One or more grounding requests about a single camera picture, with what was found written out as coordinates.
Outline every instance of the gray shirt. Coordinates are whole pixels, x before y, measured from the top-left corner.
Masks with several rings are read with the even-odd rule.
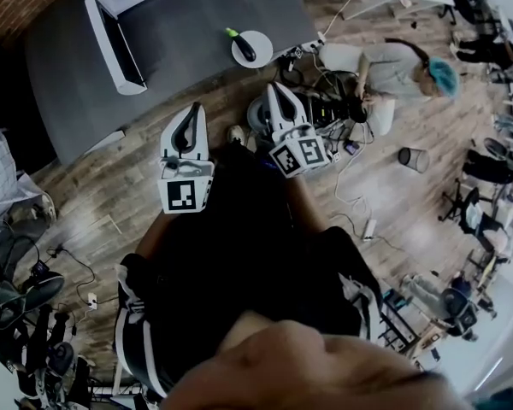
[[[379,93],[391,94],[402,101],[423,101],[420,86],[412,79],[422,60],[409,46],[396,43],[365,47],[363,54],[370,62],[367,82]]]

